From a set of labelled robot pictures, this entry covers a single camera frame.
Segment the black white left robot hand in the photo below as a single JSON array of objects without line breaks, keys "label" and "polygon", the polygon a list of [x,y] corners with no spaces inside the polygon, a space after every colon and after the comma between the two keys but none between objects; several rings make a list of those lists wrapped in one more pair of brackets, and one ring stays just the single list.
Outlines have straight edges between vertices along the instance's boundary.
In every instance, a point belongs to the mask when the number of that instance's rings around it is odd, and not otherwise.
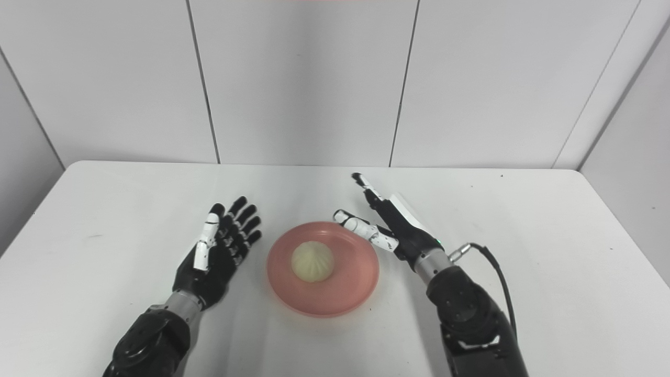
[{"label": "black white left robot hand", "polygon": [[216,203],[199,238],[175,273],[172,290],[195,297],[202,310],[218,303],[252,246],[262,237],[258,208],[240,196],[230,208]]}]

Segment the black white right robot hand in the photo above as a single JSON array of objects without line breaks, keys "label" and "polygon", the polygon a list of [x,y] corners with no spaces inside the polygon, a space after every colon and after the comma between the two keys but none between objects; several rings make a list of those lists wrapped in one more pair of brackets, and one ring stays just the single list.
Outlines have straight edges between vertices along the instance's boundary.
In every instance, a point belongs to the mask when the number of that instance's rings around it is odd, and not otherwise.
[{"label": "black white right robot hand", "polygon": [[428,257],[434,250],[444,252],[437,239],[414,226],[395,203],[383,198],[361,173],[352,173],[351,177],[362,188],[371,210],[376,212],[386,225],[371,224],[368,220],[342,208],[333,213],[333,221],[336,224],[366,239],[370,244],[394,253],[399,260],[409,263],[411,268],[414,268],[419,258]]}]

